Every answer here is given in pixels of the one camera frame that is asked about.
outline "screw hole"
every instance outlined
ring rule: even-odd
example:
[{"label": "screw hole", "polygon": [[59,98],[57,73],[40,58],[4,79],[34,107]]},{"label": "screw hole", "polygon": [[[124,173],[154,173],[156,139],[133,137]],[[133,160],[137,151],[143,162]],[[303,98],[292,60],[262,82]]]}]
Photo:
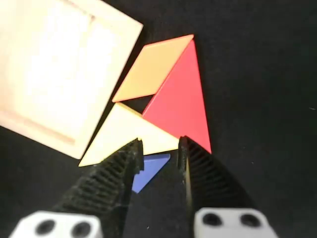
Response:
[{"label": "screw hole", "polygon": [[208,214],[204,215],[203,222],[206,225],[210,225],[210,226],[214,226],[214,227],[218,227],[218,226],[222,225],[222,221],[221,221],[220,217],[214,213],[208,213]]},{"label": "screw hole", "polygon": [[80,222],[74,226],[71,234],[75,238],[84,238],[90,232],[90,224],[87,222]]},{"label": "screw hole", "polygon": [[241,223],[248,227],[260,227],[261,222],[259,219],[252,214],[244,214],[240,217]]},{"label": "screw hole", "polygon": [[53,220],[45,220],[36,227],[36,233],[38,235],[46,235],[50,233],[55,226],[55,221]]}]

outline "red triangle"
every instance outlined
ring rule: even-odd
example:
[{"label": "red triangle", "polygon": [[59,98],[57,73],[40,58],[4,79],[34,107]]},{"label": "red triangle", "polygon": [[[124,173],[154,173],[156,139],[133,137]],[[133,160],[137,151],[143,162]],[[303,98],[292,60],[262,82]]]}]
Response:
[{"label": "red triangle", "polygon": [[177,138],[187,135],[211,153],[193,40],[145,108],[143,118]]}]

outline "black background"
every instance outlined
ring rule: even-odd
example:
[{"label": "black background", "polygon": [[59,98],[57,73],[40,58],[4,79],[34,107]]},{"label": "black background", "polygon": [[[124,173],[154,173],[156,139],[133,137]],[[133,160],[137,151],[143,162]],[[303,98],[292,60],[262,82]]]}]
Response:
[{"label": "black background", "polygon": [[[145,26],[118,85],[144,44],[194,33],[215,156],[280,237],[316,237],[316,1],[107,2]],[[148,101],[129,103],[141,111]],[[88,168],[2,127],[0,141],[0,237],[7,237],[21,217],[50,208]],[[125,237],[188,237],[174,165],[172,156],[133,195]]]}]

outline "triangle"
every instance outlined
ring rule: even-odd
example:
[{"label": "triangle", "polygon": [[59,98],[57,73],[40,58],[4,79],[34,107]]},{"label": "triangle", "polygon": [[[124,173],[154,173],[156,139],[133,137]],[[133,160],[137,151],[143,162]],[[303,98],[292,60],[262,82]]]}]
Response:
[{"label": "triangle", "polygon": [[211,153],[193,40],[145,108],[143,118],[177,138],[187,135]]},{"label": "triangle", "polygon": [[155,94],[193,37],[187,35],[145,45],[112,101]]},{"label": "triangle", "polygon": [[134,175],[132,190],[139,193],[145,185],[163,168],[169,161],[170,154],[148,155],[144,157],[144,170]]},{"label": "triangle", "polygon": [[178,148],[178,139],[142,118],[122,103],[115,103],[79,166],[100,163],[135,138],[142,139],[143,154]]}]

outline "wooden tangram tray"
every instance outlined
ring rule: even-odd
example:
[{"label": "wooden tangram tray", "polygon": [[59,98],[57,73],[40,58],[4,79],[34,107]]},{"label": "wooden tangram tray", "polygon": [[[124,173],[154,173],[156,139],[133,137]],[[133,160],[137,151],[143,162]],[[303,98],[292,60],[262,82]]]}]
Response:
[{"label": "wooden tangram tray", "polygon": [[0,125],[80,159],[142,26],[100,0],[0,1]]}]

